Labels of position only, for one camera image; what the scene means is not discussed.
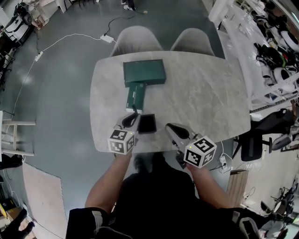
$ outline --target electrical outlet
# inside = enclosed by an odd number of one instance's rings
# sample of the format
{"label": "electrical outlet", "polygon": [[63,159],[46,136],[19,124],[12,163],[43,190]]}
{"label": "electrical outlet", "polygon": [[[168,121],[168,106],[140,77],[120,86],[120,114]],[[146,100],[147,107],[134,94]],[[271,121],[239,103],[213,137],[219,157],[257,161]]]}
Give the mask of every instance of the electrical outlet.
{"label": "electrical outlet", "polygon": [[108,43],[111,43],[111,42],[114,40],[113,37],[110,37],[110,36],[108,36],[108,35],[103,35],[103,36],[101,36],[100,38],[101,38],[102,40],[108,42]]}
{"label": "electrical outlet", "polygon": [[226,159],[225,156],[220,157],[220,163],[222,164],[222,168],[220,168],[221,173],[224,173],[228,170],[227,164],[226,164]]}

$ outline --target floor mat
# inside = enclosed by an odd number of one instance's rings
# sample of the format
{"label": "floor mat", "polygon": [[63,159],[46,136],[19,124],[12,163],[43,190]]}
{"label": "floor mat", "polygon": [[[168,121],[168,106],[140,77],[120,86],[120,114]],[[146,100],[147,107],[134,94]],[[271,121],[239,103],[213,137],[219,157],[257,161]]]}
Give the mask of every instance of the floor mat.
{"label": "floor mat", "polygon": [[65,238],[67,220],[60,178],[27,163],[23,164],[23,175],[31,216],[40,224],[34,234],[38,239]]}

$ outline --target power strip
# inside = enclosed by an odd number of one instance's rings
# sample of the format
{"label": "power strip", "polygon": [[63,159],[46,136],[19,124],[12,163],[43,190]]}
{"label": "power strip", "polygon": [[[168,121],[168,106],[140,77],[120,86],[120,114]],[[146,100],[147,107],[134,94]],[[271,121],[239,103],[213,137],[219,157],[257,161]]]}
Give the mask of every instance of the power strip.
{"label": "power strip", "polygon": [[222,167],[220,168],[221,173],[224,173],[228,170],[225,156],[221,155],[220,157],[220,163],[222,164]]}

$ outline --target black chair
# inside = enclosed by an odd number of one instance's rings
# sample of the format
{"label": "black chair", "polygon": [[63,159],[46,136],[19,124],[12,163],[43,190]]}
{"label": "black chair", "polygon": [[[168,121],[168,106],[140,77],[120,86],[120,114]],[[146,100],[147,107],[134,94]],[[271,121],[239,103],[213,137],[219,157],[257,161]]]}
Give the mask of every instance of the black chair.
{"label": "black chair", "polygon": [[251,121],[251,129],[239,136],[238,146],[233,158],[241,150],[241,160],[248,162],[260,159],[263,153],[263,144],[269,146],[269,153],[272,151],[272,138],[269,141],[263,140],[265,134],[288,134],[294,124],[293,114],[290,110],[281,109],[269,114],[261,121]]}

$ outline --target black square object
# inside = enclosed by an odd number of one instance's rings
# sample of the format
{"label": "black square object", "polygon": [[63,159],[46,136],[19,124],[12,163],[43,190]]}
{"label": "black square object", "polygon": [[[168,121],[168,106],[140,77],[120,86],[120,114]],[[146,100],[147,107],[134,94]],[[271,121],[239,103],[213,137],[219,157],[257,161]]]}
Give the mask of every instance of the black square object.
{"label": "black square object", "polygon": [[215,149],[212,150],[210,153],[205,155],[204,161],[202,162],[202,166],[206,165],[208,162],[210,162],[213,159]]}
{"label": "black square object", "polygon": [[115,142],[115,141],[109,141],[110,142],[110,148],[111,152],[115,153],[124,153],[124,144],[122,142]]}
{"label": "black square object", "polygon": [[127,131],[122,131],[122,130],[118,130],[118,129],[115,129],[112,133],[112,135],[110,136],[111,139],[114,139],[114,140],[124,140],[125,137],[127,135]]}
{"label": "black square object", "polygon": [[139,134],[151,134],[157,131],[155,114],[143,114],[138,125]]}
{"label": "black square object", "polygon": [[211,144],[206,139],[201,139],[194,144],[197,148],[199,148],[203,153],[207,152],[211,148],[213,148],[213,144]]}
{"label": "black square object", "polygon": [[134,146],[134,135],[127,141],[127,152]]}
{"label": "black square object", "polygon": [[185,161],[198,167],[200,159],[201,155],[198,155],[197,153],[187,149]]}

